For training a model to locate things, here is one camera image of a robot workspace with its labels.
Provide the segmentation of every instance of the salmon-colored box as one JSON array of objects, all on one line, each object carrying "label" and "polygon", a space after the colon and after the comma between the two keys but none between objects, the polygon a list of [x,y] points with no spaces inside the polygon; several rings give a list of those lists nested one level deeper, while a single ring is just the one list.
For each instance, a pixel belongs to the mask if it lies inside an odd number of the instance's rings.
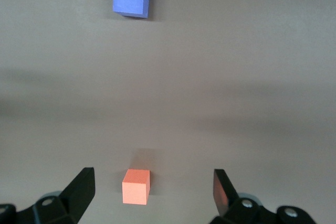
[{"label": "salmon-colored box", "polygon": [[128,169],[122,181],[122,202],[147,205],[150,190],[150,171]]}]

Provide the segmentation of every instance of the gray surface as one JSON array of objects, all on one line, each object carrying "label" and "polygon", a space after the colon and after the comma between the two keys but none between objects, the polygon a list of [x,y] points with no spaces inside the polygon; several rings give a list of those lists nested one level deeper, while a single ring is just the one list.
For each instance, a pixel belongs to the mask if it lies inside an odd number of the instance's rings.
[{"label": "gray surface", "polygon": [[[85,166],[81,223],[208,223],[214,168],[271,211],[334,223],[336,0],[0,0],[0,201]],[[122,204],[148,168],[147,206]]]}]

